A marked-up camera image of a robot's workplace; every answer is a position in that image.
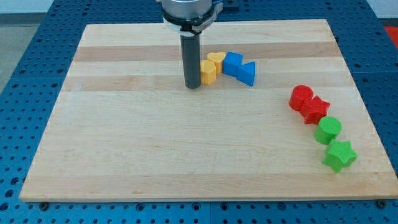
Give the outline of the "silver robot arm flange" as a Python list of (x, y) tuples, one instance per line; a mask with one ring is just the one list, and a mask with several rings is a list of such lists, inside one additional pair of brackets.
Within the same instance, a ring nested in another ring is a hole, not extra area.
[(184, 37), (199, 35), (223, 10), (222, 0), (161, 0), (164, 24)]

